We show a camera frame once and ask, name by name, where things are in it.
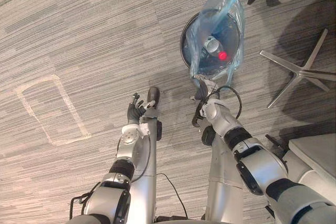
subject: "black cable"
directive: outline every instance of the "black cable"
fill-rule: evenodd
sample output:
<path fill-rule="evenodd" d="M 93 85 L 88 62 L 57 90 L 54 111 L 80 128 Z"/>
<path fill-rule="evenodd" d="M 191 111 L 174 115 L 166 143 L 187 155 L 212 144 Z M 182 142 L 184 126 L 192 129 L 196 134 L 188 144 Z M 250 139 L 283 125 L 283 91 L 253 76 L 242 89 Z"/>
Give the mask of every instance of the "black cable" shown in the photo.
<path fill-rule="evenodd" d="M 82 209 L 81 209 L 81 215 L 84 214 L 84 209 L 85 206 L 89 200 L 89 198 L 91 197 L 91 195 L 93 194 L 93 191 L 95 190 L 95 188 L 100 184 L 100 182 L 97 182 L 95 184 L 95 186 L 91 189 L 91 191 L 89 191 L 88 193 L 82 194 L 81 196 L 77 196 L 71 199 L 70 201 L 70 213 L 69 213 L 69 219 L 72 219 L 72 212 L 73 212 L 73 204 L 75 202 L 76 199 L 79 199 L 79 203 L 83 204 Z"/>
<path fill-rule="evenodd" d="M 144 170 L 142 171 L 142 173 L 140 174 L 140 176 L 137 177 L 136 179 L 132 180 L 132 183 L 138 181 L 145 174 L 145 172 L 147 170 L 149 159 L 151 157 L 151 145 L 152 145 L 151 144 L 151 138 L 149 137 L 149 134 L 148 134 L 148 139 L 149 139 L 149 151 L 148 151 L 148 158 L 147 158 L 146 166 L 145 166 Z"/>
<path fill-rule="evenodd" d="M 117 144 L 117 153 L 116 153 L 116 156 L 117 156 L 118 151 L 119 151 L 119 145 L 120 145 L 121 138 L 122 138 L 122 136 L 119 138 L 119 141 L 118 141 L 118 144 Z"/>
<path fill-rule="evenodd" d="M 239 117 L 240 117 L 240 114 L 241 114 L 241 110 L 242 110 L 242 108 L 243 108 L 243 104 L 242 104 L 242 100 L 241 100 L 241 98 L 240 98 L 240 95 L 238 94 L 238 92 L 234 89 L 234 88 L 232 88 L 232 87 L 230 87 L 230 86 L 227 86 L 227 85 L 224 85 L 224 86 L 221 86 L 221 87 L 219 87 L 215 92 L 214 92 L 214 94 L 216 94 L 216 93 L 218 93 L 218 95 L 219 95 L 219 92 L 220 92 L 220 90 L 221 89 L 230 89 L 232 92 L 234 92 L 234 94 L 237 96 L 237 98 L 238 98 L 238 101 L 239 101 L 239 111 L 238 111 L 238 113 L 237 113 L 237 115 L 236 115 L 236 119 L 238 119 Z"/>
<path fill-rule="evenodd" d="M 182 202 L 182 200 L 181 200 L 181 198 L 180 198 L 180 196 L 179 196 L 179 194 L 178 194 L 178 192 L 177 192 L 177 190 L 176 190 L 176 188 L 175 188 L 174 184 L 173 184 L 173 183 L 170 181 L 170 179 L 168 178 L 168 176 L 167 176 L 167 175 L 165 175 L 164 173 L 158 173 L 157 175 L 163 175 L 163 176 L 165 176 L 165 177 L 166 177 L 166 179 L 168 180 L 168 182 L 169 182 L 169 183 L 172 185 L 172 187 L 173 187 L 173 188 L 174 188 L 174 190 L 175 190 L 176 196 L 178 197 L 178 200 L 181 202 L 181 205 L 182 205 L 182 207 L 183 207 L 183 210 L 184 210 L 185 216 L 186 216 L 186 218 L 188 219 L 187 210 L 185 210 L 184 204 L 183 204 L 183 202 Z"/>

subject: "silver robot arm segment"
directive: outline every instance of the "silver robot arm segment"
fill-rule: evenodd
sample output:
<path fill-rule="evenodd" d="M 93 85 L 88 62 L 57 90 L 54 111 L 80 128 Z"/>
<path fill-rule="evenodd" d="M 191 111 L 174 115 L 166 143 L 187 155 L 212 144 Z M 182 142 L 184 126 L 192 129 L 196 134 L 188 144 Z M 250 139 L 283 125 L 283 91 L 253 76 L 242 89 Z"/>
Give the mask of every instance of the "silver robot arm segment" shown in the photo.
<path fill-rule="evenodd" d="M 282 224 L 336 223 L 335 205 L 289 180 L 284 163 L 243 128 L 223 101 L 210 99 L 200 113 L 233 152 L 246 186 L 253 194 L 267 197 Z"/>
<path fill-rule="evenodd" d="M 155 101 L 142 106 L 139 95 L 133 96 L 128 109 L 129 124 L 122 128 L 117 159 L 88 200 L 85 215 L 77 216 L 67 224 L 125 224 L 131 203 L 131 182 L 139 163 L 143 137 L 149 135 L 147 123 L 139 125 L 140 117 Z"/>

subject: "floor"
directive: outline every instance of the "floor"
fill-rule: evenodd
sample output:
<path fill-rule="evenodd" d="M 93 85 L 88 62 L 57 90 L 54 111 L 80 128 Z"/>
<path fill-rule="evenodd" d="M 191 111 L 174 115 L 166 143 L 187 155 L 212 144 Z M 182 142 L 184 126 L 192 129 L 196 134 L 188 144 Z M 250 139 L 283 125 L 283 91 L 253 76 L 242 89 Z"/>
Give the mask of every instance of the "floor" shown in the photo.
<path fill-rule="evenodd" d="M 191 218 L 206 205 L 211 149 L 192 127 L 196 91 L 181 59 L 185 23 L 206 0 L 0 0 L 0 223 L 65 223 L 73 196 L 91 189 L 116 154 L 130 96 L 161 89 L 157 171 L 176 185 Z M 233 87 L 240 121 L 265 145 L 334 131 L 335 84 L 302 82 L 272 109 L 290 73 L 261 49 L 301 65 L 329 33 L 313 69 L 335 71 L 335 0 L 245 8 L 245 60 Z M 233 113 L 237 101 L 224 96 Z M 183 215 L 157 181 L 157 215 Z M 244 223 L 273 223 L 266 200 L 244 192 Z"/>

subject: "plastic bag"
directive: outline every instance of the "plastic bag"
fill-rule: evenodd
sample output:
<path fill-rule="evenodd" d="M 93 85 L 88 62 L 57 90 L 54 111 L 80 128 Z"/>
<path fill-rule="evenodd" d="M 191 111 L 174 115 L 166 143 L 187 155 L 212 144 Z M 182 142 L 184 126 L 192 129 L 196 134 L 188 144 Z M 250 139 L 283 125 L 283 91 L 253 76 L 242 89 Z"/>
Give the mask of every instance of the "plastic bag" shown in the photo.
<path fill-rule="evenodd" d="M 233 72 L 244 56 L 244 27 L 244 10 L 239 0 L 208 0 L 205 3 L 196 21 L 186 31 L 186 43 L 191 55 L 190 76 L 197 85 L 198 74 L 204 74 L 212 80 L 227 74 L 226 84 L 230 85 Z M 208 62 L 201 61 L 204 43 L 210 36 L 224 37 L 223 43 L 227 43 L 225 46 L 232 51 L 225 62 L 217 64 L 216 59 L 211 59 L 214 62 L 209 65 Z M 235 36 L 238 42 L 235 40 L 236 45 L 233 45 L 232 37 Z"/>

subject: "robotic hand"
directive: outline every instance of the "robotic hand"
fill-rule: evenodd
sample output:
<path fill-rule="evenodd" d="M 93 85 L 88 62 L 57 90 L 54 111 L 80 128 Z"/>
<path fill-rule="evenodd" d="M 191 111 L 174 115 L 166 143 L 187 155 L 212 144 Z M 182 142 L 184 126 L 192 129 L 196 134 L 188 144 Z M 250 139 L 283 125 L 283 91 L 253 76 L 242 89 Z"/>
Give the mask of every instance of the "robotic hand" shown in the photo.
<path fill-rule="evenodd" d="M 215 93 L 201 100 L 193 120 L 194 126 L 203 118 L 211 124 L 203 132 L 203 143 L 211 145 L 216 134 L 225 141 L 246 186 L 253 194 L 266 196 L 282 224 L 336 223 L 333 203 L 289 180 L 285 163 L 253 138 Z"/>
<path fill-rule="evenodd" d="M 133 95 L 132 102 L 128 106 L 127 110 L 128 124 L 139 124 L 140 117 L 142 117 L 145 114 L 148 108 L 155 105 L 155 101 L 153 100 L 147 103 L 146 106 L 144 107 L 142 105 L 143 100 L 137 103 L 139 97 L 140 96 L 138 95 L 138 93 L 135 93 Z"/>

